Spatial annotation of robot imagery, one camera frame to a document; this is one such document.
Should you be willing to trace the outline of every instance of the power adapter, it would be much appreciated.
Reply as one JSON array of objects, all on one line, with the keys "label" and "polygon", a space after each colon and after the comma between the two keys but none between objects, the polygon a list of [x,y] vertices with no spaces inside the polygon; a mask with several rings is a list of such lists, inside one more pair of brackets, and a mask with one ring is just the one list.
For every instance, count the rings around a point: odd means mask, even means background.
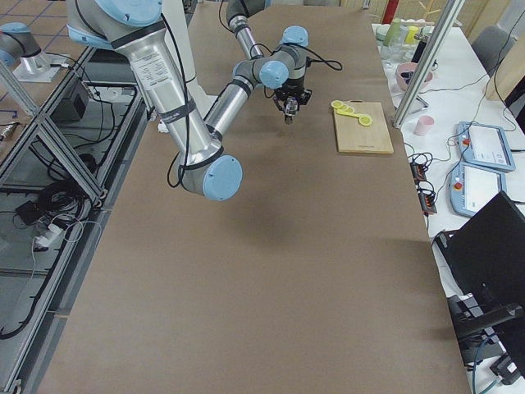
[{"label": "power adapter", "polygon": [[35,224],[43,216],[33,201],[23,203],[20,207],[15,208],[15,211],[26,226]]}]

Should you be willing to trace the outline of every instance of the electrical connector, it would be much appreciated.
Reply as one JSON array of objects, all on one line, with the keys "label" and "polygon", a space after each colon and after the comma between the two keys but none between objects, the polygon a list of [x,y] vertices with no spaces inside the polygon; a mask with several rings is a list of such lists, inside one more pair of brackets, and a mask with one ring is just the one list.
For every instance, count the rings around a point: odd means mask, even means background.
[{"label": "electrical connector", "polygon": [[427,176],[425,175],[425,167],[422,164],[417,164],[415,162],[410,163],[410,171],[412,172],[414,182],[424,182],[427,181]]},{"label": "electrical connector", "polygon": [[44,234],[34,238],[34,251],[44,252],[48,250],[49,246],[61,235],[62,231],[59,226],[51,223]]},{"label": "electrical connector", "polygon": [[434,205],[434,195],[429,194],[426,190],[418,190],[419,203],[421,204],[421,210],[425,216],[433,215],[437,213],[436,206]]}]

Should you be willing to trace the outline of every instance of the power strip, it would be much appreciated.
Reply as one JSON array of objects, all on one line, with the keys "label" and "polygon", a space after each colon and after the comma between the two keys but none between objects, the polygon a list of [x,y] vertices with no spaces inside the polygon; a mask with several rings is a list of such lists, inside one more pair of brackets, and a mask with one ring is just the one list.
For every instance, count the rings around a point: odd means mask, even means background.
[{"label": "power strip", "polygon": [[410,163],[410,171],[412,172],[413,181],[416,184],[427,180],[424,166],[422,164]]},{"label": "power strip", "polygon": [[421,210],[426,216],[437,213],[436,206],[434,205],[433,199],[421,190],[418,190],[419,203],[421,204]]}]

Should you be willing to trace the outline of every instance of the brown paper surface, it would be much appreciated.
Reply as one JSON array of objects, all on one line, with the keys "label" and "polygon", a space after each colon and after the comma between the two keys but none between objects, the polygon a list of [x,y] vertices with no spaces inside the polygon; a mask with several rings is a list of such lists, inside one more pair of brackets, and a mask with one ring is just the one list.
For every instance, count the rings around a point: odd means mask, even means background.
[{"label": "brown paper surface", "polygon": [[[210,94],[243,56],[217,9],[190,29]],[[39,393],[468,393],[399,132],[390,156],[336,151],[332,99],[394,111],[366,12],[249,22],[268,45],[302,25],[345,70],[308,70],[292,126],[253,93],[224,140],[244,169],[226,202],[167,187],[175,145],[150,125]]]}]

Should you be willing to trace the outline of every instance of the table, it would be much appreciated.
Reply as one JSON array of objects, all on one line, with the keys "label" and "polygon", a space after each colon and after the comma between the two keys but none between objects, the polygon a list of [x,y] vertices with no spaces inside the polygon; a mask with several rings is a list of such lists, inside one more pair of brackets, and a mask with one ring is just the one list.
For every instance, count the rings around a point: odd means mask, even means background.
[{"label": "table", "polygon": [[[428,92],[421,94],[430,106],[425,112],[415,113],[407,118],[402,125],[404,141],[412,145],[417,153],[431,152],[435,158],[447,159],[449,157],[449,147],[446,145],[447,139],[455,135],[455,125],[460,121],[471,121],[476,115],[477,105],[480,103],[480,111],[475,120],[484,124],[493,124],[502,126],[506,130],[516,127],[515,131],[507,131],[506,136],[512,149],[525,148],[525,135],[519,126],[515,124],[514,117],[508,115],[509,120],[503,117],[504,105],[500,101],[482,100],[484,89],[489,80],[486,76],[485,69],[476,57],[472,47],[465,38],[460,28],[454,27],[447,37],[439,56],[437,57],[438,68],[434,72],[432,82],[422,90],[425,92],[429,89],[448,89],[461,88],[471,82],[480,79],[476,84],[466,86],[461,90],[446,90],[440,92]],[[384,62],[385,74],[389,81],[390,94],[393,100],[398,103],[403,91],[395,82],[395,64],[388,67]],[[421,137],[415,135],[413,130],[419,116],[423,113],[434,117],[436,124],[427,135]],[[407,146],[407,154],[412,154],[412,148]],[[438,190],[445,182],[445,177],[452,167],[459,161],[460,150],[458,145],[451,147],[450,160],[446,162],[435,161],[427,172],[428,180]],[[511,199],[524,201],[525,190],[523,182],[525,181],[525,155],[514,154],[516,162],[516,171],[506,174],[507,191]],[[441,190],[436,202],[437,214],[429,217],[428,235],[433,238],[439,231],[459,229],[467,218],[459,216],[452,209],[448,183]],[[523,206],[518,206],[522,212],[525,212]],[[450,270],[441,256],[441,252],[435,247],[434,249],[436,262],[440,268],[441,280],[447,296],[461,294],[459,288],[454,282]],[[488,359],[483,363],[477,373],[477,386],[486,387],[493,379],[494,375],[488,369],[488,366],[495,361]],[[513,386],[504,387],[499,385],[491,392],[494,393],[522,393],[525,392],[525,379],[520,378]]]},{"label": "table", "polygon": [[[210,94],[243,57],[217,12],[199,4],[190,29]],[[40,393],[468,393],[401,134],[392,156],[336,152],[332,99],[394,113],[369,23],[337,7],[250,18],[270,45],[303,25],[345,70],[308,71],[293,126],[254,93],[225,138],[244,166],[231,200],[168,189],[174,147],[150,126]]]}]

